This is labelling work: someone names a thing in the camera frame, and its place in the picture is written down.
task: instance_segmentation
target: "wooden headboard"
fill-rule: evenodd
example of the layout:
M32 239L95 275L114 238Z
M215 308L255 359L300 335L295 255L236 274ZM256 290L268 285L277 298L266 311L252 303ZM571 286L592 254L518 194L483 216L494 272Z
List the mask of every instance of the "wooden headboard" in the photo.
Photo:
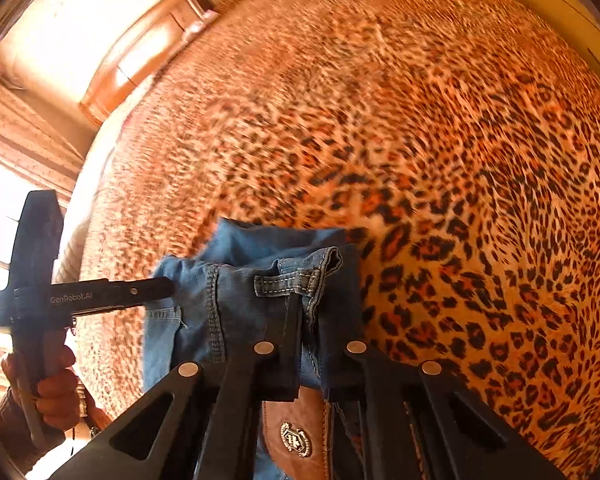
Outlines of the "wooden headboard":
M98 126L147 76L190 39L204 21L208 0L161 0L109 49L87 88L80 109Z

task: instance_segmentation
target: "denim fabric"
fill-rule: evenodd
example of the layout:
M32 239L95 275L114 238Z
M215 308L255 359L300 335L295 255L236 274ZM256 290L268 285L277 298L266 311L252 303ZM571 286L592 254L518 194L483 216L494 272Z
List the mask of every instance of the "denim fabric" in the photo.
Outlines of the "denim fabric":
M341 229L292 230L222 219L195 258L165 257L154 276L175 284L171 298L146 306L144 387L182 361L222 362L265 338L268 319L282 320L289 294L302 297L300 381L324 387L318 361L317 309L329 309L335 344L362 336L358 254ZM267 333L273 342L282 335ZM262 442L258 480L284 479Z

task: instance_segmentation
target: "leopard print fabric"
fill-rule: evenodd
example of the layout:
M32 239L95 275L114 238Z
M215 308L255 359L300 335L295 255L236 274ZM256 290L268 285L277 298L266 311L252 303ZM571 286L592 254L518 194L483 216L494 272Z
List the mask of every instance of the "leopard print fabric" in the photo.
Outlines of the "leopard print fabric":
M124 128L82 278L148 276L217 218L342 226L366 337L438 360L572 478L600 462L600 82L513 0L243 0ZM141 394L142 311L81 319Z

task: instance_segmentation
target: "screw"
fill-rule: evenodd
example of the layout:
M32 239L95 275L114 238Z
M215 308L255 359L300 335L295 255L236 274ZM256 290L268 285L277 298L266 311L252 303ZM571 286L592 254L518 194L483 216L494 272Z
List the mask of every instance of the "screw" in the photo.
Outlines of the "screw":
M273 349L273 343L270 343L269 341L260 341L253 347L253 351L260 355L269 355L273 352Z
M435 361L424 361L422 363L422 371L427 375L439 375L442 371L442 366Z
M183 377L193 377L199 370L195 363L183 363L178 367L178 373Z
M347 350L352 354L363 354L366 352L366 344L362 341L349 341Z

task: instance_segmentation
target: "metal emblem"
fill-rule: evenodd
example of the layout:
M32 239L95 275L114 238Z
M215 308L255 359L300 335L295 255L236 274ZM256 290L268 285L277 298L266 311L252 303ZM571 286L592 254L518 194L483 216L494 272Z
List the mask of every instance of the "metal emblem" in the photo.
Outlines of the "metal emblem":
M291 424L285 422L280 426L280 436L282 443L289 452L296 452L302 458L311 455L311 441L302 428L291 429Z

